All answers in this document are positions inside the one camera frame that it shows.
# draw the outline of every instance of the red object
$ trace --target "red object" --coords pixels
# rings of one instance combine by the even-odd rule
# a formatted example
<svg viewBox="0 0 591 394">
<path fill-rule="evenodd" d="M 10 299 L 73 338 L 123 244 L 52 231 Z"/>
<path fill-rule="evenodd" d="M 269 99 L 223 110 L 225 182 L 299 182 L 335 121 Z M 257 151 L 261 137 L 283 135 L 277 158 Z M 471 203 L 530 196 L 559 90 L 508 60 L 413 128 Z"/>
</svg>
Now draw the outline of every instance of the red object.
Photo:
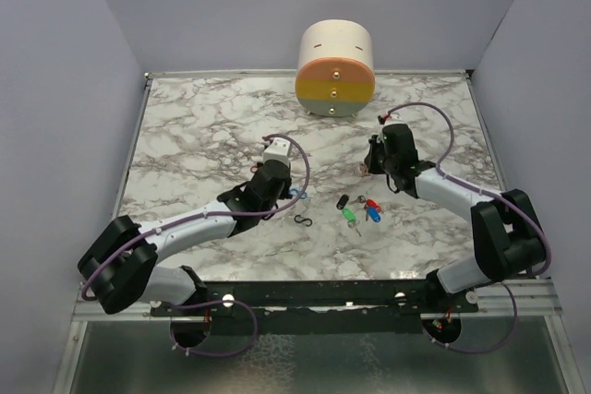
<svg viewBox="0 0 591 394">
<path fill-rule="evenodd" d="M 366 205 L 374 208 L 377 212 L 381 212 L 381 206 L 378 205 L 375 201 L 371 200 L 370 198 L 366 200 Z"/>
</svg>

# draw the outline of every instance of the blue object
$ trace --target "blue object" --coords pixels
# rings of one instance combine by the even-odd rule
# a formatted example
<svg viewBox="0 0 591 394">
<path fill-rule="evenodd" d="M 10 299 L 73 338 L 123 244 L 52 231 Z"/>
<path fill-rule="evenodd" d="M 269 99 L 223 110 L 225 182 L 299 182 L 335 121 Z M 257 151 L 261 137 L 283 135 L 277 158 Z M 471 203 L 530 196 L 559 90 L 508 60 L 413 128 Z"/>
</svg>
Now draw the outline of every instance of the blue object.
<svg viewBox="0 0 591 394">
<path fill-rule="evenodd" d="M 289 190 L 289 194 L 291 194 L 292 196 L 297 196 L 299 194 L 299 189 L 292 188 Z M 307 198 L 308 198 L 308 193 L 302 194 L 302 197 L 301 197 L 302 200 L 306 200 Z"/>
<path fill-rule="evenodd" d="M 373 221 L 375 221 L 375 222 L 381 221 L 381 217 L 375 208 L 368 207 L 367 212 L 368 212 L 369 217 Z"/>
</svg>

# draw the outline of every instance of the cable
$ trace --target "cable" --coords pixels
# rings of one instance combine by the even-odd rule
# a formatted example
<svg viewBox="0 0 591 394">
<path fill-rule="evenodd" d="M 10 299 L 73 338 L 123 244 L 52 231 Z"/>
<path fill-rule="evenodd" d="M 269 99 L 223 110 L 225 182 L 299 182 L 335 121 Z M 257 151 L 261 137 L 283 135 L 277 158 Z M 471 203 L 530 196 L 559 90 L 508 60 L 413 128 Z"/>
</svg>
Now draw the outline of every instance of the cable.
<svg viewBox="0 0 591 394">
<path fill-rule="evenodd" d="M 514 211 L 517 215 L 519 215 L 536 232 L 536 235 L 539 237 L 540 241 L 544 245 L 544 251 L 546 253 L 546 259 L 544 260 L 544 265 L 542 265 L 542 267 L 540 269 L 537 269 L 536 271 L 534 271 L 533 275 L 539 276 L 540 274 L 546 272 L 550 268 L 550 264 L 552 263 L 552 251 L 550 249 L 550 245 L 549 245 L 548 239 L 546 238 L 546 235 L 542 232 L 541 228 L 539 226 L 537 226 L 537 223 L 535 223 L 527 214 L 525 214 L 523 211 L 521 211 L 519 208 L 517 208 L 512 202 L 507 200 L 505 197 L 503 197 L 497 193 L 493 193 L 491 191 L 488 191 L 487 189 L 479 188 L 478 186 L 473 185 L 469 182 L 466 182 L 458 177 L 454 177 L 453 175 L 447 174 L 446 172 L 444 172 L 441 169 L 441 162 L 450 154 L 450 152 L 452 152 L 453 142 L 455 141 L 455 133 L 453 131 L 452 121 L 447 116 L 447 114 L 443 112 L 443 110 L 441 108 L 439 108 L 438 106 L 435 106 L 431 103 L 427 103 L 427 102 L 411 101 L 409 103 L 404 103 L 402 105 L 394 106 L 392 109 L 390 109 L 388 111 L 388 113 L 386 114 L 386 117 L 381 117 L 381 119 L 385 122 L 388 119 L 388 117 L 390 117 L 390 114 L 392 114 L 398 110 L 401 110 L 403 108 L 406 108 L 408 106 L 415 106 L 415 105 L 427 106 L 428 108 L 435 110 L 437 113 L 439 113 L 441 115 L 441 117 L 443 117 L 443 119 L 445 120 L 445 123 L 447 124 L 447 126 L 450 130 L 450 143 L 447 146 L 447 149 L 443 152 L 443 154 L 441 154 L 441 157 L 439 157 L 439 159 L 435 163 L 435 169 L 437 170 L 438 174 L 441 175 L 444 179 L 447 179 L 450 182 L 452 182 L 456 185 L 459 185 L 465 189 L 482 194 L 487 197 L 494 198 L 495 200 L 499 200 L 499 202 L 501 202 L 503 205 L 505 205 L 506 207 L 508 207 L 509 209 Z"/>
<path fill-rule="evenodd" d="M 193 348 L 185 348 L 185 347 L 180 346 L 176 342 L 176 338 L 175 338 L 175 334 L 173 333 L 173 329 L 170 328 L 170 338 L 174 344 L 173 350 L 176 348 L 179 348 L 179 349 L 183 350 L 187 355 L 195 354 L 195 355 L 203 355 L 205 357 L 233 357 L 235 355 L 238 355 L 238 354 L 248 350 L 252 346 L 254 346 L 254 344 L 257 341 L 257 336 L 259 334 L 259 321 L 257 320 L 257 315 L 252 310 L 252 308 L 250 306 L 248 306 L 247 304 L 245 304 L 244 302 L 240 302 L 239 300 L 233 300 L 232 302 L 229 302 L 226 300 L 214 300 L 211 302 L 205 302 L 203 304 L 188 304 L 188 305 L 174 304 L 174 305 L 172 305 L 172 307 L 175 309 L 201 309 L 201 308 L 207 308 L 209 306 L 214 306 L 217 304 L 237 304 L 239 306 L 242 306 L 244 309 L 246 309 L 248 311 L 248 313 L 250 314 L 250 317 L 252 318 L 252 336 L 250 338 L 250 341 L 246 345 L 244 345 L 242 348 L 238 348 L 237 350 L 234 350 L 234 351 L 228 351 L 228 352 L 199 351 L 199 350 L 195 350 Z"/>
<path fill-rule="evenodd" d="M 440 346 L 441 348 L 445 348 L 446 350 L 449 350 L 449 351 L 460 352 L 462 354 L 486 354 L 488 352 L 497 351 L 499 348 L 503 347 L 513 337 L 513 335 L 515 334 L 515 331 L 517 330 L 517 321 L 519 318 L 518 314 L 517 314 L 517 302 L 515 301 L 515 296 L 513 295 L 511 288 L 509 288 L 504 283 L 501 283 L 501 285 L 505 287 L 505 290 L 507 290 L 507 293 L 509 293 L 509 297 L 511 297 L 511 303 L 513 305 L 513 323 L 511 325 L 511 329 L 509 330 L 507 335 L 504 337 L 504 339 L 499 341 L 499 343 L 497 343 L 495 345 L 491 345 L 487 348 L 482 348 L 480 350 L 469 350 L 466 348 L 453 346 L 449 343 L 442 343 L 442 342 L 438 341 L 437 339 L 435 339 L 433 336 L 431 336 L 427 332 L 427 330 L 424 328 L 423 328 L 423 333 L 431 338 L 432 343 L 435 343 L 437 346 Z"/>
<path fill-rule="evenodd" d="M 258 212 L 212 211 L 212 212 L 208 212 L 208 217 L 215 217 L 215 216 L 232 216 L 232 217 L 272 216 L 273 214 L 276 214 L 281 211 L 285 211 L 286 209 L 293 207 L 297 203 L 297 201 L 306 193 L 306 189 L 308 188 L 308 184 L 310 181 L 310 163 L 308 161 L 308 156 L 306 155 L 306 152 L 295 140 L 293 140 L 289 136 L 284 136 L 283 134 L 269 134 L 268 136 L 263 137 L 263 140 L 271 140 L 275 137 L 284 138 L 285 140 L 291 142 L 291 144 L 301 154 L 302 160 L 304 161 L 304 164 L 306 165 L 306 177 L 304 179 L 304 184 L 303 184 L 302 188 L 299 190 L 299 193 L 297 193 L 294 196 L 294 198 L 292 198 L 288 203 L 286 203 L 285 205 L 283 205 L 282 207 L 279 207 L 277 209 L 270 209 L 268 211 L 258 211 Z M 162 225 L 157 228 L 146 231 L 145 233 L 142 233 L 142 234 L 134 237 L 133 239 L 129 240 L 128 242 L 125 242 L 116 251 L 114 251 L 108 258 L 106 258 L 103 261 L 103 263 L 97 269 L 94 270 L 94 272 L 90 275 L 90 277 L 88 277 L 88 279 L 82 285 L 82 289 L 80 290 L 80 296 L 82 297 L 83 300 L 86 300 L 89 302 L 96 300 L 95 296 L 88 295 L 88 290 L 91 287 L 92 283 L 95 281 L 95 279 L 99 275 L 101 275 L 101 273 L 109 265 L 111 265 L 111 263 L 113 263 L 119 256 L 121 256 L 121 254 L 123 254 L 125 251 L 127 251 L 129 248 L 131 248 L 131 246 L 133 246 L 135 243 L 137 243 L 140 240 L 145 239 L 146 237 L 149 237 L 153 234 L 159 233 L 161 231 L 169 230 L 171 228 L 174 228 L 175 226 L 182 225 L 182 224 L 190 222 L 190 221 L 198 221 L 199 219 L 203 219 L 204 217 L 205 217 L 205 214 L 203 214 L 202 212 L 199 214 L 193 214 L 191 216 L 186 216 L 182 219 L 178 219 L 177 221 L 171 221 L 169 223 L 166 223 L 165 225 Z"/>
</svg>

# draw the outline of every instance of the gray floor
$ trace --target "gray floor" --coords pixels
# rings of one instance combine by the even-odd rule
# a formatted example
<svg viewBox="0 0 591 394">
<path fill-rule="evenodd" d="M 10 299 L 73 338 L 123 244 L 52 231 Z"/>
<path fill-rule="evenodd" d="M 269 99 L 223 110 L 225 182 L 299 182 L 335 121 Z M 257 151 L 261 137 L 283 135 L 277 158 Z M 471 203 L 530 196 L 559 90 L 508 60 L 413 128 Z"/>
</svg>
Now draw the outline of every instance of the gray floor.
<svg viewBox="0 0 591 394">
<path fill-rule="evenodd" d="M 458 343 L 481 347 L 510 319 L 464 321 Z M 446 352 L 423 335 L 263 336 L 223 360 L 171 350 L 166 323 L 89 324 L 74 393 L 529 393 L 566 392 L 543 318 L 523 318 L 507 346 L 485 355 Z M 212 348 L 240 346 L 219 339 Z"/>
</svg>

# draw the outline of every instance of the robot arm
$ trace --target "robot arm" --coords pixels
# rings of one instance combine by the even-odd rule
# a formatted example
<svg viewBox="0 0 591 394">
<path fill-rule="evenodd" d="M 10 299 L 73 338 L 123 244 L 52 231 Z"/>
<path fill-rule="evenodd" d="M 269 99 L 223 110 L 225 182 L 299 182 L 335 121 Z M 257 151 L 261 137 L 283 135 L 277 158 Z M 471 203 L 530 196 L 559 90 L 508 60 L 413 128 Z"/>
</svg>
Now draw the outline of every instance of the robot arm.
<svg viewBox="0 0 591 394">
<path fill-rule="evenodd" d="M 545 260 L 534 230 L 498 200 L 471 191 L 441 176 L 431 161 L 420 161 L 408 125 L 393 124 L 369 140 L 364 160 L 372 174 L 386 174 L 394 193 L 438 203 L 472 224 L 474 254 L 430 272 L 434 298 L 458 293 L 490 281 L 502 281 Z M 538 224 L 529 197 L 514 189 L 500 194 Z"/>
<path fill-rule="evenodd" d="M 260 213 L 278 199 L 291 198 L 291 143 L 276 138 L 263 152 L 263 163 L 245 184 L 220 194 L 200 209 L 166 220 L 135 223 L 120 216 L 109 223 L 78 263 L 88 280 L 122 246 L 134 241 L 90 283 L 107 314 L 118 313 L 136 301 L 187 302 L 205 291 L 189 267 L 166 269 L 157 265 L 190 247 L 231 237 L 259 224 Z"/>
</svg>

